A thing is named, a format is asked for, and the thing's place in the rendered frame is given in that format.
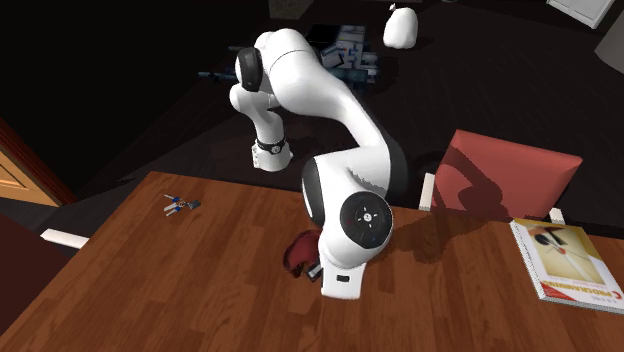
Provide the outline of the dark red crumpled object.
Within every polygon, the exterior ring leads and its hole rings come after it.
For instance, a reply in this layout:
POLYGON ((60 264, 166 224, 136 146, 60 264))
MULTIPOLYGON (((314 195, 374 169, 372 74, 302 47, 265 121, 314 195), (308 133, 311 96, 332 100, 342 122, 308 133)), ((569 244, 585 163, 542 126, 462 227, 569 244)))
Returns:
POLYGON ((285 249, 283 267, 294 278, 299 278, 305 269, 310 270, 318 264, 320 235, 320 230, 305 230, 285 249))

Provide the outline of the brown wooden table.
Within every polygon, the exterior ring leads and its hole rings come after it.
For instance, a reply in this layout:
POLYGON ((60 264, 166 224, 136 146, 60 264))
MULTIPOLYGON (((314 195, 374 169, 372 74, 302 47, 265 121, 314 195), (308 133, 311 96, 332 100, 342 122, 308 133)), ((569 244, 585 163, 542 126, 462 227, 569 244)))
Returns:
POLYGON ((624 352, 624 316, 539 300, 509 226, 394 209, 357 300, 291 277, 299 194, 152 172, 0 352, 624 352), (166 216, 164 195, 201 205, 166 216))

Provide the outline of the bunch of keys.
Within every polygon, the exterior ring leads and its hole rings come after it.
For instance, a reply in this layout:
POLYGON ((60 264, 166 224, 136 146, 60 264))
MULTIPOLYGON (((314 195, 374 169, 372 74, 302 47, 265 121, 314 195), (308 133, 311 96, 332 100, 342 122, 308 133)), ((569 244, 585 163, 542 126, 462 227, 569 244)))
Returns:
POLYGON ((164 195, 165 198, 169 199, 171 203, 163 208, 163 212, 166 216, 171 216, 177 212, 180 212, 184 208, 188 208, 190 210, 194 210, 201 205, 199 200, 186 201, 182 197, 164 195))

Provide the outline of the pile of white blue boxes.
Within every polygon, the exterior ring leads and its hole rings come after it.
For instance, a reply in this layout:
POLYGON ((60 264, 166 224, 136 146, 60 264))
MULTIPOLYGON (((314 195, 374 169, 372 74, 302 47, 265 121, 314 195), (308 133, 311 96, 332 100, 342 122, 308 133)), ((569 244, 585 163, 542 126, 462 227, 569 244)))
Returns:
POLYGON ((366 27, 314 24, 304 35, 321 65, 350 89, 363 92, 379 74, 379 56, 365 41, 366 27))

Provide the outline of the spiral bound yellow red book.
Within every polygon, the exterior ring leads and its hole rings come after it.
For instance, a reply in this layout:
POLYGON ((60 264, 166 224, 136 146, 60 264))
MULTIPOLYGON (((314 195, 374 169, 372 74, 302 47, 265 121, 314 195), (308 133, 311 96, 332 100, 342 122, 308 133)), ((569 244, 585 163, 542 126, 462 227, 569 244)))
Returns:
POLYGON ((540 300, 624 315, 624 290, 582 228, 520 218, 509 226, 540 300))

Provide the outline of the white sack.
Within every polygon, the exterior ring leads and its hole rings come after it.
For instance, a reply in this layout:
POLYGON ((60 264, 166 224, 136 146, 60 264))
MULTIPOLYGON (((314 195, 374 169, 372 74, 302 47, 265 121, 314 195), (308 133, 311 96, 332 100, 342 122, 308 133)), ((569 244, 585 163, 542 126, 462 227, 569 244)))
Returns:
POLYGON ((385 23, 383 44, 392 49, 411 49, 418 37, 418 17, 409 7, 398 8, 395 3, 389 7, 390 17, 385 23))

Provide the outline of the orange wooden door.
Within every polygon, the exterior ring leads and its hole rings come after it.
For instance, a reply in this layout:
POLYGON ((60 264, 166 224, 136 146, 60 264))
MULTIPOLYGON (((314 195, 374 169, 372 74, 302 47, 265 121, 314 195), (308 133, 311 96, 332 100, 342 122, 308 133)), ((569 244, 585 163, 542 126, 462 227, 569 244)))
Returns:
POLYGON ((77 197, 0 117, 0 198, 60 207, 77 197))

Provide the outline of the white panelled door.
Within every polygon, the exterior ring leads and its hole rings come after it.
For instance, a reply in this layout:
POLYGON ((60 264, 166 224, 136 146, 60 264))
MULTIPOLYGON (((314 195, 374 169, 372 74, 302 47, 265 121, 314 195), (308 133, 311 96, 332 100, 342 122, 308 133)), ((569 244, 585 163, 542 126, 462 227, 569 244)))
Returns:
POLYGON ((615 0, 546 0, 553 8, 596 29, 615 0))

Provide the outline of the red chair with white frame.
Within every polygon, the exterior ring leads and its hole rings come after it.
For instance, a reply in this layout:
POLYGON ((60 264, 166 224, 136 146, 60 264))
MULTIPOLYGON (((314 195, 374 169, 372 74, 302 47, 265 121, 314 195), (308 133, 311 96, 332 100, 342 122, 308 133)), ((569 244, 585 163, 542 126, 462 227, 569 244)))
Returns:
POLYGON ((556 202, 581 163, 578 156, 456 130, 436 172, 424 176, 419 208, 563 224, 556 202))
POLYGON ((0 335, 77 252, 0 214, 0 335))

